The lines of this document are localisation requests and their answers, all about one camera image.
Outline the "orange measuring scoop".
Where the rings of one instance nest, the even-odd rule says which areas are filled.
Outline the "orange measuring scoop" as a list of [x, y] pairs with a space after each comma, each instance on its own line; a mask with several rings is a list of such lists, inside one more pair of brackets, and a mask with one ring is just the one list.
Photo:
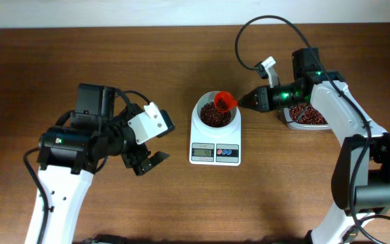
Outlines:
[[226, 92], [226, 91], [220, 91], [218, 92], [216, 95], [215, 95], [215, 98], [214, 98], [214, 105], [215, 105], [215, 108], [217, 109], [216, 107], [216, 102], [218, 101], [218, 99], [223, 99], [227, 105], [229, 106], [229, 109], [228, 111], [230, 111], [231, 109], [235, 108], [238, 106], [238, 101], [234, 98], [234, 96], [230, 93], [230, 92]]

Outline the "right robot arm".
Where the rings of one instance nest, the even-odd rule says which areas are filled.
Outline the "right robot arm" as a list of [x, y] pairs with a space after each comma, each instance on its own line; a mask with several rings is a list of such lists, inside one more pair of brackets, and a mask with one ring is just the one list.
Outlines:
[[238, 101], [242, 108], [260, 113], [303, 103], [311, 104], [334, 132], [341, 151], [335, 166], [331, 193], [334, 203], [322, 223], [307, 233], [308, 243], [350, 243], [362, 233], [378, 239], [364, 226], [371, 220], [390, 220], [390, 133], [375, 123], [350, 94], [337, 71], [327, 71], [318, 49], [292, 53], [294, 82], [280, 85], [272, 64], [260, 62], [254, 69], [269, 80]]

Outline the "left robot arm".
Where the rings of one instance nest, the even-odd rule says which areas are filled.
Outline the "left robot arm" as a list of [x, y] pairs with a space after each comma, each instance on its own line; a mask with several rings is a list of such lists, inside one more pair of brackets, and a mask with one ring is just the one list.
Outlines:
[[94, 175], [110, 157], [142, 176], [168, 158], [146, 142], [175, 129], [169, 114], [151, 101], [139, 106], [128, 92], [78, 86], [76, 107], [64, 113], [23, 156], [37, 197], [26, 243], [71, 243], [81, 205]]

